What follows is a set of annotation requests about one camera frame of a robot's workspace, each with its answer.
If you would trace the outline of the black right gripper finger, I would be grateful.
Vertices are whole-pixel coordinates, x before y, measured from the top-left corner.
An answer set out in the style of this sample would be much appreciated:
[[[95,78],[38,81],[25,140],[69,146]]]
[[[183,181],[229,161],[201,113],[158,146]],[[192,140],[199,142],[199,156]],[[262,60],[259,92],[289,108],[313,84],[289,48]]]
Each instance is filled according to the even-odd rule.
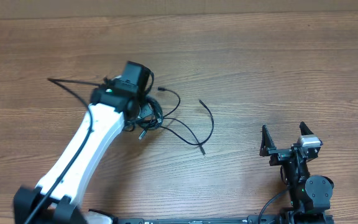
[[[260,145],[260,155],[261,156],[269,156],[271,151],[275,150],[275,144],[273,139],[269,133],[267,125],[264,124],[262,126],[262,140]]]
[[[304,121],[300,123],[299,128],[302,136],[313,135],[313,132],[310,130],[309,127],[307,127]]]

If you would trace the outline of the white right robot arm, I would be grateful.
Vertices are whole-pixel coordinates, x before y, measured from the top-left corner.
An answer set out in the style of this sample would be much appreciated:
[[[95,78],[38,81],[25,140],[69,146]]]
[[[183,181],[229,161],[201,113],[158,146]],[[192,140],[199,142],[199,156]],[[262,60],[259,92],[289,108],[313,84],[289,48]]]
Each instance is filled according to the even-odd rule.
[[[287,149],[278,149],[266,125],[262,126],[260,156],[269,157],[271,166],[280,167],[280,178],[286,189],[273,196],[261,209],[258,223],[333,223],[326,215],[331,207],[333,181],[322,175],[311,175],[308,162],[316,159],[323,146],[322,140],[304,122],[300,123],[301,135]],[[291,206],[282,208],[278,215],[265,215],[267,207],[288,194]]]

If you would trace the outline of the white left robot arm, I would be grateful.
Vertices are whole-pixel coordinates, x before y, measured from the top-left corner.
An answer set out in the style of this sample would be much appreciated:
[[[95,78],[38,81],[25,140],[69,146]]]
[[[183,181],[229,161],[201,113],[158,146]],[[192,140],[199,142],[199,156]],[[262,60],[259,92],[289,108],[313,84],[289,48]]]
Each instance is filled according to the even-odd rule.
[[[117,223],[106,212],[81,212],[86,189],[113,140],[128,126],[152,115],[147,100],[154,73],[128,61],[123,72],[94,84],[86,113],[54,166],[33,188],[20,187],[13,199],[15,223]]]

